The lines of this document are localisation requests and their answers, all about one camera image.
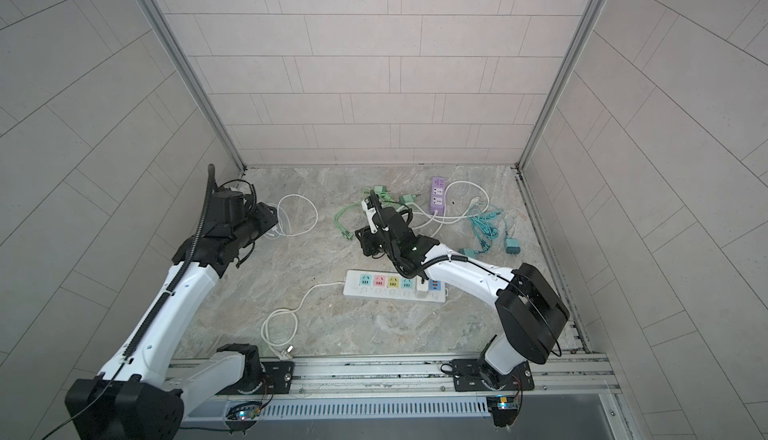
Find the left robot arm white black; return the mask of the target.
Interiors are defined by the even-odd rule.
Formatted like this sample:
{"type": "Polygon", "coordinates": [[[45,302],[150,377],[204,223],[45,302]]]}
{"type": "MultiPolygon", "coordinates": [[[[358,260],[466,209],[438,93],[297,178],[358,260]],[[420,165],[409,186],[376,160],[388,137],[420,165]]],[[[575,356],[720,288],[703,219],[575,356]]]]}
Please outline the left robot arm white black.
{"type": "Polygon", "coordinates": [[[189,413],[220,392],[274,392],[252,344],[226,344],[175,380],[167,370],[204,298],[230,265],[245,261],[241,250],[277,224],[276,208],[258,201],[255,190],[218,184],[208,165],[196,230],[173,256],[151,306],[100,372],[76,380],[65,396],[79,438],[172,439],[189,413]]]}

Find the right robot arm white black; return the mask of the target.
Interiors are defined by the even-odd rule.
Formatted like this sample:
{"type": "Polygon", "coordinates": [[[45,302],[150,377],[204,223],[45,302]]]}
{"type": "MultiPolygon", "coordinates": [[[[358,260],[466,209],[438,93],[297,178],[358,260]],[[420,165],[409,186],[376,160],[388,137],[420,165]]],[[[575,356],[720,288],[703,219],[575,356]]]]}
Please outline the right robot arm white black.
{"type": "Polygon", "coordinates": [[[570,318],[564,301],[542,273],[523,263],[502,268],[449,248],[411,228],[413,211],[384,206],[372,192],[361,202],[367,225],[356,230],[363,254],[385,255],[403,278],[439,281],[495,308],[503,328],[484,347],[469,374],[491,390],[502,390],[525,363],[543,365],[560,357],[559,337],[570,318]]]}

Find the aluminium mounting rail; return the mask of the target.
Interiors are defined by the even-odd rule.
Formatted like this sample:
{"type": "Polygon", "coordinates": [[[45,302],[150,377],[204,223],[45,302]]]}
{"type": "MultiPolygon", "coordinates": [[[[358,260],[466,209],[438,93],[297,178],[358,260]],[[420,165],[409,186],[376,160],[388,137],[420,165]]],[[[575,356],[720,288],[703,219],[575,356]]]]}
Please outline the aluminium mounting rail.
{"type": "Polygon", "coordinates": [[[185,404],[185,427],[243,429],[258,421],[388,418],[491,418],[486,398],[514,397],[522,407],[539,396],[592,395],[606,412],[620,390],[602,354],[564,354],[544,365],[518,367],[502,390],[491,390],[469,374],[472,355],[296,357],[262,360],[265,379],[248,390],[221,387],[208,398],[185,404]],[[230,422],[228,410],[263,403],[255,422],[230,422]]]}

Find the circuit board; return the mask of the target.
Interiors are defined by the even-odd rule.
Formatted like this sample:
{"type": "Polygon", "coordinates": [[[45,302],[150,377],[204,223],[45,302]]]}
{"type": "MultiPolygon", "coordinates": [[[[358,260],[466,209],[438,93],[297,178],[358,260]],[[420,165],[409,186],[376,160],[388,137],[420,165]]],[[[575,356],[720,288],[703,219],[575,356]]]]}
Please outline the circuit board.
{"type": "Polygon", "coordinates": [[[520,411],[520,401],[514,397],[492,396],[486,398],[493,424],[498,428],[511,427],[520,411]]]}
{"type": "Polygon", "coordinates": [[[259,401],[250,401],[234,405],[227,414],[226,419],[230,422],[255,422],[258,420],[263,403],[259,401]]]}

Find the white charger with black cable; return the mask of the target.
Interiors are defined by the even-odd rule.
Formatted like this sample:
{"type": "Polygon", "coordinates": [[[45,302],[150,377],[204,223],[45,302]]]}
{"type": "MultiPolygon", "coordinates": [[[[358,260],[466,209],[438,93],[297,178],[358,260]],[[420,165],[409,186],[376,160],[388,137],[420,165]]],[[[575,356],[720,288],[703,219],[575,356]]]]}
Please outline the white charger with black cable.
{"type": "Polygon", "coordinates": [[[430,280],[428,278],[416,276],[415,284],[418,292],[428,292],[430,290],[430,280]]]}

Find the white multicolour power strip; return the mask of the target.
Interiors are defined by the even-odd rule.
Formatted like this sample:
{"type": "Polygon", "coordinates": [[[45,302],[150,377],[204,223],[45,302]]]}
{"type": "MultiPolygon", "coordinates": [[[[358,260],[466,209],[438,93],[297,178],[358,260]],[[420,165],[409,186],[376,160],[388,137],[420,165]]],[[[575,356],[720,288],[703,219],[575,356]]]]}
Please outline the white multicolour power strip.
{"type": "Polygon", "coordinates": [[[428,292],[416,290],[415,277],[405,278],[395,272],[348,270],[343,294],[353,298],[444,303],[446,288],[440,281],[430,280],[428,292]]]}

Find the teal charger plug right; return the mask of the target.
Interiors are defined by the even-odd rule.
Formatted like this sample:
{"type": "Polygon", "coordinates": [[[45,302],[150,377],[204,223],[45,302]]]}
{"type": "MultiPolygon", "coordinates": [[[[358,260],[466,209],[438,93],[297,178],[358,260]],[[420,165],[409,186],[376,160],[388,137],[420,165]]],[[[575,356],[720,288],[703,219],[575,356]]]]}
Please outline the teal charger plug right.
{"type": "Polygon", "coordinates": [[[521,244],[519,240],[513,237],[506,238],[505,252],[510,255],[518,255],[521,252],[521,244]]]}

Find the left circuit board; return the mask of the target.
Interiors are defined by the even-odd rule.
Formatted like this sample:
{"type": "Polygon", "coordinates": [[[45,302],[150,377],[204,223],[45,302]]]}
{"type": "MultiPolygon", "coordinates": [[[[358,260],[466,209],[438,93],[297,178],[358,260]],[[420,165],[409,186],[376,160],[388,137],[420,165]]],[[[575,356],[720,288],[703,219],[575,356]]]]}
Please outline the left circuit board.
{"type": "Polygon", "coordinates": [[[227,414],[226,419],[230,422],[255,422],[258,420],[263,403],[259,401],[250,401],[234,405],[227,414]]]}

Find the teal charger plug left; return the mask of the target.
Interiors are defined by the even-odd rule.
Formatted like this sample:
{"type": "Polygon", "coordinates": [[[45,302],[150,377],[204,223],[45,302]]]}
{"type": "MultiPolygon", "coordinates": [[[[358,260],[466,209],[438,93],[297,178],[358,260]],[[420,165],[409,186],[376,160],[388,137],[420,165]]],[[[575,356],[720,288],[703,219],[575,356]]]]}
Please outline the teal charger plug left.
{"type": "Polygon", "coordinates": [[[478,255],[478,252],[471,248],[461,248],[459,249],[459,253],[461,255],[467,256],[468,258],[476,258],[478,255]]]}

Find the teal charger plug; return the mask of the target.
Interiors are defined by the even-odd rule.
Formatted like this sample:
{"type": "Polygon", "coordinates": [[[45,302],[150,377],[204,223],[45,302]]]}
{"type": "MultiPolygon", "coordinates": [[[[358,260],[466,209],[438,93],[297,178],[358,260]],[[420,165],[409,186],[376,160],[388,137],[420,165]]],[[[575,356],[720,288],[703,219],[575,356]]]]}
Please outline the teal charger plug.
{"type": "Polygon", "coordinates": [[[467,256],[468,258],[476,258],[478,255],[478,252],[471,248],[461,248],[459,249],[459,253],[461,255],[467,256]]]}
{"type": "Polygon", "coordinates": [[[506,238],[505,252],[510,255],[518,255],[521,252],[521,244],[519,240],[513,237],[506,238]]]}

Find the purple power strip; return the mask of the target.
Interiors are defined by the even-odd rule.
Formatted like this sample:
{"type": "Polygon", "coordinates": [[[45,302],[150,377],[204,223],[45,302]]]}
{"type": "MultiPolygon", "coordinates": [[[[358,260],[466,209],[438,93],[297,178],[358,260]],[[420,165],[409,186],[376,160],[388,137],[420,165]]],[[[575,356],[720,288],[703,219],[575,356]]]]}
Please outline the purple power strip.
{"type": "Polygon", "coordinates": [[[429,196],[429,215],[442,216],[445,214],[445,192],[446,192],[446,179],[440,176],[434,176],[431,182],[430,196],[429,196]]]}

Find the right circuit board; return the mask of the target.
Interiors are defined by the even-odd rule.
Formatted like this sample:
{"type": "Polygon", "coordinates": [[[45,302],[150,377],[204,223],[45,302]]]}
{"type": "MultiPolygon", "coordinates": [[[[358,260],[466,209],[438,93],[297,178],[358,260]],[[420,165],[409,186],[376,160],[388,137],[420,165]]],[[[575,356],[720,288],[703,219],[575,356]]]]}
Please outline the right circuit board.
{"type": "Polygon", "coordinates": [[[498,428],[511,427],[520,411],[520,401],[514,397],[492,396],[486,398],[493,424],[498,428]]]}

